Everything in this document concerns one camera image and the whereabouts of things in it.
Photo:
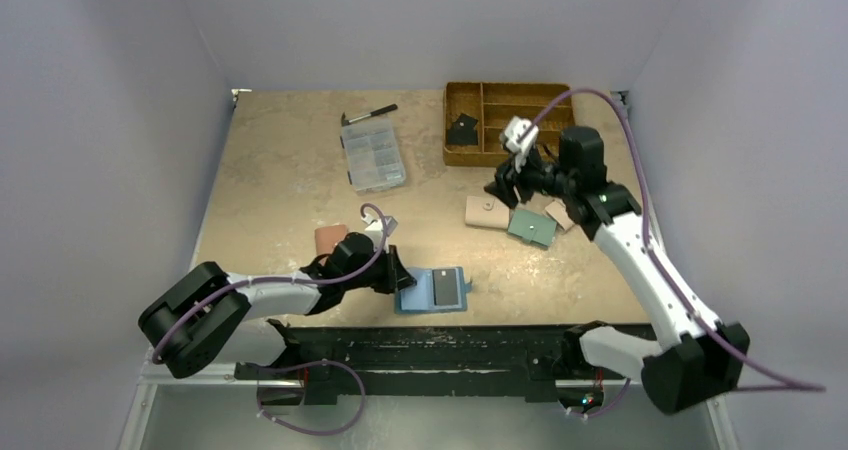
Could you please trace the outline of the aluminium frame rail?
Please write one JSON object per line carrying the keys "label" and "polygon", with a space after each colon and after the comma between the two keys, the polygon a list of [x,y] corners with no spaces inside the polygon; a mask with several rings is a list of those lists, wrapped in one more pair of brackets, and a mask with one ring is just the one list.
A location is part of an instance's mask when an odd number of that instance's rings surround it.
{"label": "aluminium frame rail", "polygon": [[234,364],[212,364],[199,373],[177,379],[164,365],[146,363],[142,366],[138,382],[148,385],[184,385],[184,386],[259,386],[277,388],[300,388],[301,382],[294,380],[257,380],[237,379]]}

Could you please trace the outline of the cream card holder with snap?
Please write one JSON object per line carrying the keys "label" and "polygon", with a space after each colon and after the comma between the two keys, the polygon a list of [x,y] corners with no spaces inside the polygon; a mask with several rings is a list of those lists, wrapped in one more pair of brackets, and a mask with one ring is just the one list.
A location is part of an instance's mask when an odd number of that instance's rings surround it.
{"label": "cream card holder with snap", "polygon": [[465,205],[465,224],[471,227],[507,230],[511,211],[492,196],[468,196]]}

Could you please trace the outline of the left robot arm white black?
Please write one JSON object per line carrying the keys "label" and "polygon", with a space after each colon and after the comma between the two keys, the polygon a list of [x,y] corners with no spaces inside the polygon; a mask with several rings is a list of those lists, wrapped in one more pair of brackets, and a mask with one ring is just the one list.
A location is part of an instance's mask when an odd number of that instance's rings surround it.
{"label": "left robot arm white black", "polygon": [[391,295],[416,283],[396,246],[351,232],[286,275],[237,275],[203,262],[143,310],[138,327],[153,348],[151,362],[182,379],[212,363],[246,320],[317,315],[353,290]]}

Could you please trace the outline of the pink leather card holder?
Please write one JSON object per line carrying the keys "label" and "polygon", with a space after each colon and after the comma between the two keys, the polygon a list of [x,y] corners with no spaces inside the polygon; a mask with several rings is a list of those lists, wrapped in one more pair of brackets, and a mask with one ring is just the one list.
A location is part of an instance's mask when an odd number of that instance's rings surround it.
{"label": "pink leather card holder", "polygon": [[318,255],[330,254],[336,245],[341,242],[348,233],[348,227],[344,224],[329,225],[314,230],[315,249]]}

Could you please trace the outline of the clear plastic screw organizer box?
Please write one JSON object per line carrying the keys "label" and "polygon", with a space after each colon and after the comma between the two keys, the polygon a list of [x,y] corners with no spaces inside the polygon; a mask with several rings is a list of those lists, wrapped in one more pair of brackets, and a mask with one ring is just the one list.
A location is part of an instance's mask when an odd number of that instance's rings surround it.
{"label": "clear plastic screw organizer box", "polygon": [[406,182],[393,124],[378,117],[344,126],[340,143],[345,152],[350,185],[357,193],[373,193],[399,187]]}

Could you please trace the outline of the beige card holder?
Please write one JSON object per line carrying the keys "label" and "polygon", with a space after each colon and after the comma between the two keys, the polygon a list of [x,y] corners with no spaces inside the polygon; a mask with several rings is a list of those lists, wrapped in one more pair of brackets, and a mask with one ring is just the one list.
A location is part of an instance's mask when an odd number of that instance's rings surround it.
{"label": "beige card holder", "polygon": [[565,205],[558,200],[554,200],[544,208],[548,217],[554,220],[565,232],[570,231],[575,227],[575,223],[569,217]]}

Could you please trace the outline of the teal green card holder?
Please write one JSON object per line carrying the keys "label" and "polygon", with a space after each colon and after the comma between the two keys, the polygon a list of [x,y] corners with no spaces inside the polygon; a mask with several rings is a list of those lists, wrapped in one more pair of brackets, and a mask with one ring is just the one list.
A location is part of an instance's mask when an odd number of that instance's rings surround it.
{"label": "teal green card holder", "polygon": [[554,242],[557,226],[555,220],[545,215],[516,209],[512,213],[507,232],[524,243],[547,249]]}

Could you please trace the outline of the black VIP credit card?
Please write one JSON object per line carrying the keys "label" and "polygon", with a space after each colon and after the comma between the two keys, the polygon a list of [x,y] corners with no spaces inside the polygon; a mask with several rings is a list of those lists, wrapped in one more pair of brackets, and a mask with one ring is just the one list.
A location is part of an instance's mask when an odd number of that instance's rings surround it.
{"label": "black VIP credit card", "polygon": [[477,146],[477,124],[476,118],[461,113],[446,129],[445,143],[452,146]]}

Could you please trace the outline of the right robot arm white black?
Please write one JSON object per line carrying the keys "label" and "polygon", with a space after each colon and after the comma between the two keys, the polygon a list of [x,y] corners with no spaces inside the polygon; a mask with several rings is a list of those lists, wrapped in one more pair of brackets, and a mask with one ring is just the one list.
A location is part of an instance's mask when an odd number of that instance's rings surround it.
{"label": "right robot arm white black", "polygon": [[560,367],[604,368],[638,380],[662,413],[673,415],[736,389],[750,338],[739,324],[725,324],[675,284],[664,257],[644,226],[633,194],[607,177],[604,143],[590,127],[573,126],[559,137],[558,160],[538,151],[538,129],[513,118],[499,136],[508,158],[485,191],[511,209],[540,193],[560,200],[569,219],[614,264],[650,319],[655,338],[625,334],[594,321],[568,329]]}

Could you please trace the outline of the wicker cutlery tray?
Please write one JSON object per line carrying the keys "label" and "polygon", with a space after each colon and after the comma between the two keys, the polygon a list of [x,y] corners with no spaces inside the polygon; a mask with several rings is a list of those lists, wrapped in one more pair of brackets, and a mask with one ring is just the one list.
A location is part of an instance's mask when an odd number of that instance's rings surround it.
{"label": "wicker cutlery tray", "polygon": [[[442,156],[448,166],[495,167],[506,158],[499,136],[513,116],[532,120],[569,86],[556,83],[449,82],[444,90]],[[477,146],[445,143],[446,129],[461,114],[478,120]]]}

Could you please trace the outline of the blue leather card holder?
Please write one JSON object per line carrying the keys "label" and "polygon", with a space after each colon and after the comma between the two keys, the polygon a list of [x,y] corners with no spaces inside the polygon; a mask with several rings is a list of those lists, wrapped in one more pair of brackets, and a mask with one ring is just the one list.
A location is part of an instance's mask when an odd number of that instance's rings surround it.
{"label": "blue leather card holder", "polygon": [[[456,268],[459,276],[460,303],[451,307],[437,307],[434,305],[433,278],[434,269]],[[395,313],[398,315],[421,315],[451,312],[464,312],[468,308],[468,294],[472,291],[472,282],[467,280],[462,267],[441,268],[410,268],[409,272],[417,279],[415,287],[411,287],[395,294]]]}

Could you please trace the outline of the black metal base rail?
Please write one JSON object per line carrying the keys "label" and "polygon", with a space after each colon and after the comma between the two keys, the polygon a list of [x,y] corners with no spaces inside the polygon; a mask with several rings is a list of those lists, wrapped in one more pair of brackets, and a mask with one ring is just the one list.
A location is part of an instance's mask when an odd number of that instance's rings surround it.
{"label": "black metal base rail", "polygon": [[606,402],[618,374],[567,362],[569,325],[286,328],[269,364],[234,377],[268,406],[331,405],[342,395],[517,397],[578,412]]}

